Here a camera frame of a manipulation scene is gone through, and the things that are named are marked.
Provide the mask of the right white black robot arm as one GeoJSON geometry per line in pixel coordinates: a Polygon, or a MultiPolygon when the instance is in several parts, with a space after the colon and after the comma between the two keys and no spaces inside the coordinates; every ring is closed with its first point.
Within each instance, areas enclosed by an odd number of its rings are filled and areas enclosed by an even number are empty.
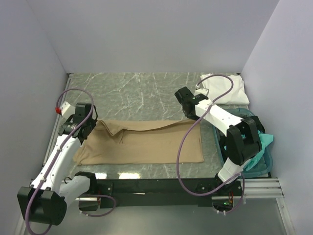
{"type": "Polygon", "coordinates": [[[192,94],[187,87],[176,91],[175,97],[182,106],[185,116],[195,121],[187,130],[179,145],[176,162],[179,183],[182,184],[179,173],[179,159],[184,141],[198,123],[205,120],[221,131],[225,137],[225,147],[222,148],[226,151],[226,161],[215,177],[215,189],[211,192],[216,192],[219,195],[228,194],[232,189],[231,183],[240,176],[244,166],[262,150],[262,143],[255,121],[257,117],[241,118],[235,116],[214,104],[204,94],[192,94]]]}

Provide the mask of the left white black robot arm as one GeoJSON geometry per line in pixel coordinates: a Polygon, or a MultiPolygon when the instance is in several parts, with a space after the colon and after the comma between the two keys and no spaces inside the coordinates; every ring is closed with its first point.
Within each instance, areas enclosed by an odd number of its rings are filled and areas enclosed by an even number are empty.
{"type": "Polygon", "coordinates": [[[74,114],[59,129],[47,163],[30,186],[20,188],[17,198],[25,221],[59,225],[76,198],[97,193],[97,179],[90,172],[78,172],[68,185],[62,185],[71,159],[96,126],[93,109],[91,103],[76,104],[74,114]]]}

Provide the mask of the tan t shirt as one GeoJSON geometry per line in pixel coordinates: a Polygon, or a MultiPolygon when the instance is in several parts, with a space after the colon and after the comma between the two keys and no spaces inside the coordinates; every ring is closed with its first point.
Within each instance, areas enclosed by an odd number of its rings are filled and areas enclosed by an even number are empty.
{"type": "Polygon", "coordinates": [[[185,141],[183,136],[194,121],[99,120],[75,153],[77,165],[202,163],[200,125],[185,141]]]}

